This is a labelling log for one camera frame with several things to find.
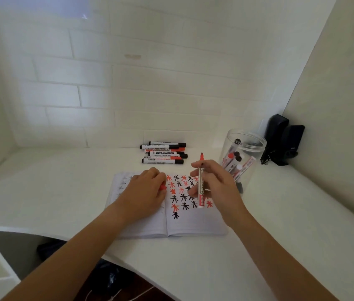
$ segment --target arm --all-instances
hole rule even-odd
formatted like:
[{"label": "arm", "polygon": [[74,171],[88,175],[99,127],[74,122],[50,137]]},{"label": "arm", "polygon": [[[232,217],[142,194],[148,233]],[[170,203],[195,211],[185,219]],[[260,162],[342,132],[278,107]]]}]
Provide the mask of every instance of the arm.
[{"label": "arm", "polygon": [[[249,213],[230,173],[215,161],[198,161],[193,167],[204,164],[204,181],[224,221],[238,235],[255,265],[278,300],[323,300],[337,299],[320,284],[295,258],[293,258]],[[198,169],[191,172],[197,176]],[[198,186],[189,194],[197,196]]]},{"label": "arm", "polygon": [[73,300],[120,231],[158,210],[166,195],[166,191],[159,191],[159,187],[165,181],[166,175],[156,168],[134,176],[113,204],[30,273],[2,301]]}]

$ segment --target left arm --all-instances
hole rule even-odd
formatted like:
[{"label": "left arm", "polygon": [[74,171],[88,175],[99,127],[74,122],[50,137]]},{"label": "left arm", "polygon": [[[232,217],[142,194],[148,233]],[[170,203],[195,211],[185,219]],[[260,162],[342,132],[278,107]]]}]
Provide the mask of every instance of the left arm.
[{"label": "left arm", "polygon": [[166,191],[156,168],[131,179],[121,196],[30,273],[2,301],[73,300],[106,249],[129,224],[156,212]]}]

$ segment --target notebook page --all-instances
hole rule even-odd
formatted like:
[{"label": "notebook page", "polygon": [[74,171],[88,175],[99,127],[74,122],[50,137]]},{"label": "notebook page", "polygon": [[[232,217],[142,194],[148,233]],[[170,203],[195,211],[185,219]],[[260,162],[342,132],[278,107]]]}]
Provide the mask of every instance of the notebook page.
[{"label": "notebook page", "polygon": [[212,199],[206,199],[205,207],[198,208],[198,199],[188,195],[188,190],[195,184],[197,184],[196,177],[189,175],[167,176],[167,194],[164,203],[168,235],[226,234],[227,226]]},{"label": "notebook page", "polygon": [[[114,176],[112,183],[112,190],[109,193],[106,207],[114,202],[120,194],[124,191],[125,187],[130,182],[130,179],[140,173],[135,172],[122,172]],[[131,224],[120,233],[120,238],[157,238],[167,236],[167,223],[166,215],[164,212],[164,202],[157,212],[153,215],[146,217]]]}]

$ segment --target white tile wall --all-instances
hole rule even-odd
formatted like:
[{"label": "white tile wall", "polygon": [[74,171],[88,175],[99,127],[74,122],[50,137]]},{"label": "white tile wall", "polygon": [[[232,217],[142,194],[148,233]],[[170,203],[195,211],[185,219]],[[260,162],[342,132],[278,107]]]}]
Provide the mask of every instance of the white tile wall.
[{"label": "white tile wall", "polygon": [[88,19],[0,8],[18,144],[221,146],[230,128],[264,131],[334,2],[91,0]]}]

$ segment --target clear jar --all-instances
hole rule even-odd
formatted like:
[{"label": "clear jar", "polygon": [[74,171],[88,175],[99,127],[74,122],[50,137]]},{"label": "clear jar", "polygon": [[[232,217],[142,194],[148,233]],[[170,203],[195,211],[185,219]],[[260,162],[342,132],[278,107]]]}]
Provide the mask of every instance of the clear jar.
[{"label": "clear jar", "polygon": [[242,190],[245,190],[265,147],[266,140],[262,136],[241,129],[231,129],[224,140],[219,164],[223,165],[236,182],[241,183]]}]

